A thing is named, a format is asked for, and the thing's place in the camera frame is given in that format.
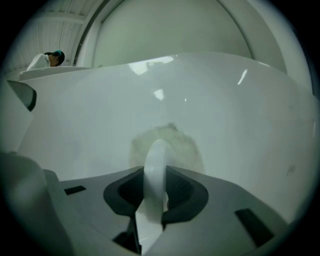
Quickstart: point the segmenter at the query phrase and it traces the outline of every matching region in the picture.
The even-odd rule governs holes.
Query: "white shirt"
[[[43,68],[50,68],[50,61],[48,55],[40,53],[33,58],[31,64],[28,66],[26,71]]]

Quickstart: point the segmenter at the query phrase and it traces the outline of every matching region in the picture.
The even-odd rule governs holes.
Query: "white ceiling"
[[[7,77],[27,69],[33,58],[61,50],[63,66],[71,66],[91,17],[103,0],[51,0],[25,25],[12,44],[4,72]]]

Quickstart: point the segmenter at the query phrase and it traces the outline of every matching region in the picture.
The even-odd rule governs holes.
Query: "person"
[[[49,67],[57,67],[61,65],[61,63],[64,62],[64,60],[65,54],[61,50],[40,53],[33,58],[31,64],[28,66],[26,70],[29,71]]]

